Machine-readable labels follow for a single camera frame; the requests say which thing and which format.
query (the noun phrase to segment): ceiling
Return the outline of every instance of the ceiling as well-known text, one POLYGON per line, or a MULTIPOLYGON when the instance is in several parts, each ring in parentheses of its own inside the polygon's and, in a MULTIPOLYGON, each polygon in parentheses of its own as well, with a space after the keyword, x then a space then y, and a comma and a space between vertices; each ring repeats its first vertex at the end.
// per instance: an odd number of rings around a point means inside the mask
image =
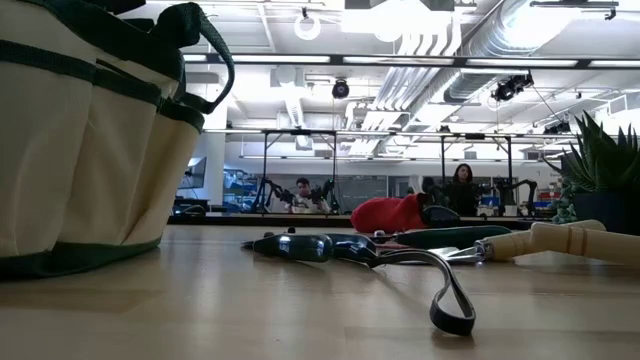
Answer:
MULTIPOLYGON (((125 14, 125 18, 151 17, 166 8, 169 2, 148 1, 148 4, 125 14)), ((303 40, 294 32, 294 22, 302 4, 244 1, 202 1, 205 13, 221 33, 231 52, 237 53, 316 53, 316 54, 395 54, 400 41, 382 42, 372 34, 344 33, 340 21, 344 0, 325 0, 307 4, 309 12, 322 18, 321 30, 314 40, 303 40)), ((498 0, 475 0, 477 8, 461 15, 462 36, 498 3, 498 0)), ((638 58, 640 39, 629 34, 640 33, 639 12, 620 12, 612 21, 605 21, 606 11, 586 12, 551 41, 539 48, 539 57, 629 57, 638 58)), ((199 44, 184 49, 188 52, 212 52, 202 39, 199 44)), ((286 113, 281 92, 271 86, 271 71, 275 66, 239 66, 228 118, 249 126, 251 119, 275 119, 286 113)), ((326 78, 308 81, 301 92, 305 113, 344 115, 352 101, 373 99, 384 83, 388 67, 304 66, 306 78, 326 78), (335 78, 346 78, 351 88, 346 100, 335 100, 331 89, 335 78)), ((225 78, 226 69, 215 65, 188 65, 188 72, 216 72, 225 78)), ((620 95, 619 91, 640 88, 637 71, 536 70, 532 72, 537 92, 527 89, 508 104, 495 109, 489 92, 460 107, 450 118, 442 119, 452 131, 518 131, 524 125, 553 120, 553 112, 579 113, 606 104, 602 99, 620 95)))

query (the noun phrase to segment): table surface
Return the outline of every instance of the table surface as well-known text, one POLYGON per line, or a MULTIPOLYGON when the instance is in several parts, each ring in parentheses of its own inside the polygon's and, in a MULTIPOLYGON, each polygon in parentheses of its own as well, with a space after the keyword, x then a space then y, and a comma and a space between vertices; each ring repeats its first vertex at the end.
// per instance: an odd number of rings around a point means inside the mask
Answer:
MULTIPOLYGON (((640 353, 637 269, 550 253, 456 267, 478 313, 473 337, 460 338, 429 320, 442 286, 436 269, 284 262, 239 249, 267 230, 274 229, 169 226, 160 249, 137 258, 0 283, 1 358, 620 360, 640 353)), ((453 304, 445 300, 445 308, 453 304)))

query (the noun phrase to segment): woman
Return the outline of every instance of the woman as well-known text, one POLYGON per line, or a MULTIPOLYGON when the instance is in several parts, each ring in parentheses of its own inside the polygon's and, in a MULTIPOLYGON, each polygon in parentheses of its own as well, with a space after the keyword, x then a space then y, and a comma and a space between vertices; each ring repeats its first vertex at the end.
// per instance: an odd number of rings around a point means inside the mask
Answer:
POLYGON ((473 172, 467 164, 460 164, 453 175, 453 184, 449 186, 451 210, 460 216, 476 216, 476 194, 473 186, 473 172))

